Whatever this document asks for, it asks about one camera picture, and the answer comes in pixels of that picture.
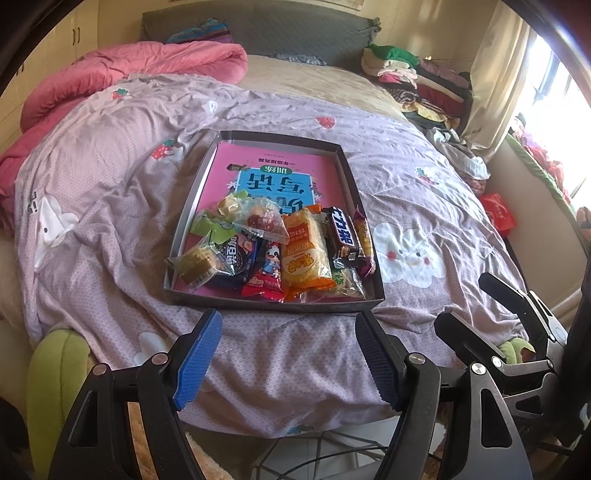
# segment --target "gray headboard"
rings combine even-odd
[[[208,18],[226,22],[234,41],[249,54],[311,55],[353,72],[360,70],[363,48],[380,31],[379,18],[370,20],[318,5],[287,0],[210,0],[144,13],[141,40],[164,42]]]

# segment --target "floor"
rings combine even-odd
[[[351,439],[349,436],[387,446],[390,443],[398,419],[399,417],[392,417],[366,425],[345,426],[334,432],[327,432],[323,434],[319,454],[317,453],[318,434],[305,434],[299,437],[270,440],[208,432],[195,427],[188,427],[187,431],[201,445],[203,450],[236,480],[274,480],[277,478],[278,473],[287,472],[289,469],[312,460],[318,455],[328,455],[368,445],[365,442]],[[432,452],[441,443],[443,436],[444,429],[437,424],[431,445]],[[313,462],[289,474],[289,478],[318,480],[341,474],[332,480],[337,480],[337,478],[338,480],[343,478],[354,479],[356,478],[355,469],[358,467],[367,465],[365,470],[369,469],[370,472],[377,468],[377,463],[373,466],[369,466],[369,464],[379,462],[378,458],[381,456],[381,451],[374,450],[371,455],[373,458],[360,453],[350,453],[321,460],[316,465],[315,475]],[[254,465],[262,466],[262,468],[253,468]],[[371,478],[373,474],[364,474],[363,477]]]

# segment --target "window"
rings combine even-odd
[[[542,166],[555,178],[558,175],[573,206],[591,206],[591,161],[586,143],[591,133],[591,108],[541,37],[531,52],[518,113],[525,119],[525,132],[532,143],[548,152],[550,166]]]

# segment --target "red bag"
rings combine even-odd
[[[511,229],[517,226],[517,223],[511,215],[509,207],[503,202],[501,195],[498,193],[483,195],[480,197],[480,202],[496,231],[500,236],[507,237],[511,233]]]

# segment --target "green clothing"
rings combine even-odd
[[[369,48],[371,48],[371,50],[374,52],[374,55],[379,59],[405,61],[412,68],[415,68],[418,65],[418,58],[416,58],[412,53],[401,48],[394,47],[393,45],[379,46],[375,43],[372,43]]]

